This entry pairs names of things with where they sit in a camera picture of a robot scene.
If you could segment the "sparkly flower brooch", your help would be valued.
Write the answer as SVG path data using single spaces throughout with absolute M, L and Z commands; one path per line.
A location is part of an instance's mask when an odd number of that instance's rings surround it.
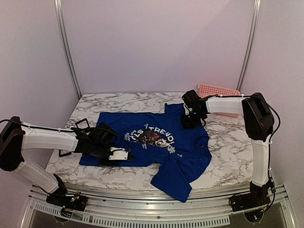
M 175 149 L 175 147 L 173 147 L 172 145 L 169 145 L 169 146 L 167 147 L 167 151 L 169 152 L 169 154 L 173 154 L 173 153 L 176 152 L 176 149 Z

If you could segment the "black display box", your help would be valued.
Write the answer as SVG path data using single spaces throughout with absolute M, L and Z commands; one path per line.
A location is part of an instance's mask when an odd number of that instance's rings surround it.
M 81 120 L 75 122 L 75 125 L 77 128 L 80 128 L 80 129 L 90 128 L 90 124 L 89 124 L 87 118 L 84 118 L 84 119 L 81 119 Z
M 72 154 L 72 152 L 67 152 L 67 151 L 64 151 L 64 150 L 59 150 L 58 151 L 59 157 L 65 157 L 65 156 L 69 156 L 71 154 Z

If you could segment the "aluminium frame post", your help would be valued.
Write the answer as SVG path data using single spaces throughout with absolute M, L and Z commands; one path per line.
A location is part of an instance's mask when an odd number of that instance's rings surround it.
M 54 0 L 54 5 L 55 5 L 55 14 L 56 14 L 56 18 L 57 18 L 57 25 L 58 25 L 58 29 L 59 29 L 59 34 L 60 34 L 60 38 L 61 38 L 61 43 L 62 43 L 69 75 L 71 78 L 71 82 L 72 82 L 76 97 L 78 98 L 78 100 L 80 100 L 80 98 L 82 97 L 82 93 L 81 93 L 80 85 L 79 85 L 79 82 L 78 82 L 78 79 L 76 76 L 76 71 L 75 71 L 75 67 L 74 67 L 74 63 L 73 63 L 73 59 L 72 59 L 72 55 L 71 55 L 71 51 L 70 51 L 70 46 L 69 46 L 69 42 L 68 42 L 62 2 L 60 0 Z
M 241 70 L 240 70 L 239 79 L 237 82 L 237 87 L 236 87 L 236 89 L 240 92 L 242 91 L 242 88 L 244 85 L 245 77 L 247 74 L 247 69 L 249 66 L 249 62 L 250 62 L 250 58 L 251 58 L 251 54 L 252 54 L 252 50 L 253 50 L 253 46 L 254 46 L 254 41 L 255 41 L 255 36 L 256 36 L 256 31 L 257 31 L 257 26 L 258 26 L 258 20 L 259 20 L 259 14 L 260 14 L 260 7 L 261 7 L 261 0 L 254 0 L 249 35 L 248 35 L 248 40 L 247 40 L 247 46 L 246 46 L 245 55 L 244 55 Z

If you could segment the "pink plastic basket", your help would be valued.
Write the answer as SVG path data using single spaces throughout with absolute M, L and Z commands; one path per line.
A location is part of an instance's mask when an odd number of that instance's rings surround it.
M 198 101 L 190 112 L 190 118 L 197 115 L 200 119 L 207 118 L 207 114 L 221 114 L 228 116 L 243 116 L 244 96 L 237 90 L 225 89 L 218 86 L 199 85 Z

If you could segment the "near black display box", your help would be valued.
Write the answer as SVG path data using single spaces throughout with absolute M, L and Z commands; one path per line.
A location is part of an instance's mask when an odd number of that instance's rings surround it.
M 71 154 L 72 154 L 72 152 L 67 152 L 67 151 L 64 151 L 64 150 L 59 150 L 58 151 L 59 157 L 65 157 L 65 156 L 69 156 Z

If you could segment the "far black display box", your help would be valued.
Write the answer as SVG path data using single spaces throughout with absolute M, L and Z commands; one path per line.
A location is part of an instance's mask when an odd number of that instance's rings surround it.
M 80 129 L 90 128 L 90 124 L 89 124 L 87 118 L 84 118 L 84 119 L 81 119 L 81 120 L 75 122 L 75 125 L 77 128 L 80 128 Z

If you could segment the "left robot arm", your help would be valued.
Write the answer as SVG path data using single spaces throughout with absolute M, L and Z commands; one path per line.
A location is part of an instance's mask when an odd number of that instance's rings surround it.
M 1 120 L 6 123 L 0 133 L 0 168 L 13 171 L 38 185 L 60 206 L 67 206 L 71 197 L 62 180 L 39 165 L 24 158 L 26 149 L 51 149 L 67 153 L 92 155 L 107 161 L 126 160 L 128 152 L 112 142 L 116 133 L 106 124 L 95 128 L 47 128 L 23 123 L 18 116 Z

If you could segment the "blue printed t-shirt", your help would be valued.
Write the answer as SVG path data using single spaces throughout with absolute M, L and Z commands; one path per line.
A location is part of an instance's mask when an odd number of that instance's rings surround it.
M 119 161 L 118 167 L 160 165 L 151 185 L 172 198 L 186 202 L 191 182 L 199 178 L 211 162 L 209 136 L 204 128 L 183 129 L 180 116 L 182 104 L 165 104 L 164 113 L 101 112 L 97 123 L 105 122 L 120 137 L 117 147 L 127 144 L 134 158 Z M 176 152 L 169 154 L 172 145 Z

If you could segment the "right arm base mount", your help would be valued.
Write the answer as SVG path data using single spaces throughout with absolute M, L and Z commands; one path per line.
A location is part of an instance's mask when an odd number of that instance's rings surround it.
M 233 212 L 262 207 L 260 212 L 265 213 L 273 205 L 276 197 L 275 193 L 275 188 L 258 186 L 257 188 L 251 188 L 249 193 L 232 195 L 228 203 Z

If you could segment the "aluminium front rail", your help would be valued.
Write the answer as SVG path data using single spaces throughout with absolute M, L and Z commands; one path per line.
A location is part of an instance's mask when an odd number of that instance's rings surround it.
M 270 209 L 257 217 L 258 208 L 234 211 L 231 196 L 249 192 L 248 184 L 194 189 L 185 203 L 158 190 L 118 190 L 69 185 L 88 199 L 84 211 L 69 218 L 60 207 L 46 202 L 33 186 L 26 201 L 22 228 L 294 228 L 296 222 L 285 187 L 277 185 Z

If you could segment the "right aluminium frame post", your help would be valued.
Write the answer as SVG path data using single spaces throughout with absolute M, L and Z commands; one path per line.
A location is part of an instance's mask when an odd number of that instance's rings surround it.
M 244 85 L 245 77 L 247 74 L 247 69 L 249 66 L 249 62 L 250 62 L 250 58 L 251 58 L 251 54 L 252 54 L 252 50 L 253 50 L 253 46 L 254 46 L 254 41 L 255 41 L 255 36 L 256 36 L 256 31 L 257 31 L 257 26 L 258 26 L 258 20 L 259 20 L 259 14 L 260 14 L 260 7 L 261 7 L 261 0 L 254 0 L 249 35 L 248 35 L 248 40 L 247 40 L 247 46 L 246 46 L 245 55 L 244 55 L 241 70 L 240 70 L 239 79 L 237 82 L 237 87 L 236 87 L 236 89 L 240 92 L 242 91 L 242 88 Z

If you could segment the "left aluminium frame post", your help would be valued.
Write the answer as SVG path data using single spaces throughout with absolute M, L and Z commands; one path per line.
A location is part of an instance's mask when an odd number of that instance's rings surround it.
M 72 59 L 72 55 L 71 55 L 71 51 L 70 51 L 70 46 L 69 46 L 69 42 L 68 42 L 62 2 L 60 0 L 54 0 L 54 5 L 55 5 L 55 14 L 56 14 L 56 18 L 57 18 L 57 25 L 58 25 L 58 29 L 59 29 L 59 34 L 60 34 L 60 38 L 61 38 L 61 43 L 62 43 L 69 75 L 71 78 L 71 82 L 72 82 L 76 97 L 78 98 L 78 100 L 80 100 L 80 98 L 82 97 L 82 93 L 81 93 L 80 85 L 79 85 L 79 82 L 78 82 L 78 79 L 76 76 L 76 71 L 75 71 L 75 67 L 74 67 L 74 63 L 73 63 L 73 59 Z

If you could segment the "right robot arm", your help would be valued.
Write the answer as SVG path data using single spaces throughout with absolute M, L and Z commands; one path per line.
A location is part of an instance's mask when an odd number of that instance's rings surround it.
M 244 119 L 245 130 L 253 148 L 253 176 L 250 193 L 246 195 L 249 207 L 263 201 L 271 188 L 270 153 L 277 112 L 265 101 L 261 93 L 252 95 L 209 95 L 201 98 L 194 91 L 183 96 L 185 113 L 180 117 L 183 128 L 203 127 L 209 114 L 235 114 Z

